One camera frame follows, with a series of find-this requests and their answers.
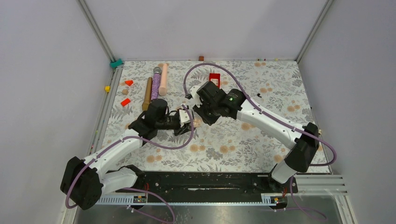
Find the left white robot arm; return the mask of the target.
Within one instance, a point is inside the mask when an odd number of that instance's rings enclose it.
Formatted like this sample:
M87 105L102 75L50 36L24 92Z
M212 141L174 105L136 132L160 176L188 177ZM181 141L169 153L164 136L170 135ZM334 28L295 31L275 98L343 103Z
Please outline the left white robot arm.
M91 208L103 195L130 188L134 192L144 188L145 180L136 168L126 166L117 171L111 167L134 150L149 143L162 149L176 150L189 144L194 132L194 117L189 107L182 105L174 115L168 111L167 101L155 99L146 111L133 121L127 130L103 149L80 159L71 158L66 165L60 190L65 193L68 209ZM152 141L159 130L189 132L189 139L178 147L162 146Z

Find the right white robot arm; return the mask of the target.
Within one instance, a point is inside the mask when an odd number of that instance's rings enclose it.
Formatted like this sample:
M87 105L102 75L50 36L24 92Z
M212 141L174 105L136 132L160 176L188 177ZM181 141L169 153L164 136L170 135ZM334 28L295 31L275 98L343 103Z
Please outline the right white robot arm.
M195 101L193 110L204 123L212 125L220 117L239 120L254 125L290 150L284 160L271 170L268 179L270 190L280 192L293 175L307 172L319 147L315 124L292 122L257 105L242 91L231 89L226 93L211 81L202 86L195 85L189 92L189 97Z

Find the beige earbud charging case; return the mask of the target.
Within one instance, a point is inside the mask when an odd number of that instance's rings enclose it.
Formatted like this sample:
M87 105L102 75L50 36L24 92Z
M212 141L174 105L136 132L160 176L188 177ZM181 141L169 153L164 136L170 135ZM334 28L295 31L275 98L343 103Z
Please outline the beige earbud charging case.
M203 121L200 118L195 118L194 121L193 121L193 125L194 125L195 128L201 127L202 123L203 123Z

